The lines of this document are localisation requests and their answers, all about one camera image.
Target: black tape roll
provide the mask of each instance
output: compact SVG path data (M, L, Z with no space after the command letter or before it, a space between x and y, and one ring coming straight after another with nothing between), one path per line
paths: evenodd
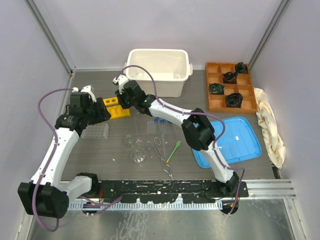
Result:
M223 95L225 93L225 88L226 87L220 83L211 83L209 85L209 92L210 94Z
M235 65L235 71L239 74L248 74L248 67L243 62L239 62Z
M223 74L223 83L224 84L236 84L237 83L237 72L228 71Z
M244 97L241 95L241 93L232 93L225 97L225 105L228 108L241 108L243 99Z

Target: white plastic bin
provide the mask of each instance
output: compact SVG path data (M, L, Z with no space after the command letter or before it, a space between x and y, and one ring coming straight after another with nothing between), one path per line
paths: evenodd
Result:
M139 65L149 71L159 97L180 97L185 81L193 72L188 53L179 49L134 49L125 65ZM125 74L136 80L146 94L155 94L150 77L142 69L130 67Z

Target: clear plastic container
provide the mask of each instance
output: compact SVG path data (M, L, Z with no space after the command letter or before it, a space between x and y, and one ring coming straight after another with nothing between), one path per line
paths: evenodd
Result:
M83 139L107 139L109 125L107 123L98 123L89 125L82 131L81 138Z

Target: towel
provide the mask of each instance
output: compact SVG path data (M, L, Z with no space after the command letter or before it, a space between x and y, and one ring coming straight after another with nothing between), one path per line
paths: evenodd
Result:
M282 168L286 158L286 147L277 128L276 118L267 94L260 88L254 89L258 106L256 116L258 125L262 128L262 135L270 161L279 169Z

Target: metal tongs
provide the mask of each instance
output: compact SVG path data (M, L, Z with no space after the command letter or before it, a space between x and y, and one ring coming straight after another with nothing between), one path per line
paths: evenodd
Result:
M161 141L158 137L155 137L154 140L153 140L154 144L155 144L155 147L154 145L150 142L150 141L147 141L145 143L146 145L146 148L148 150L152 150L154 149L154 151L156 152L156 154L158 155L158 157L161 159L161 163L162 163L162 166L163 166L163 171L165 171L169 177L171 178L171 180L174 179L174 177L172 176L172 173L171 173L171 169L170 169L170 165L166 163L166 160L162 157L162 154L159 150L159 146L161 145Z

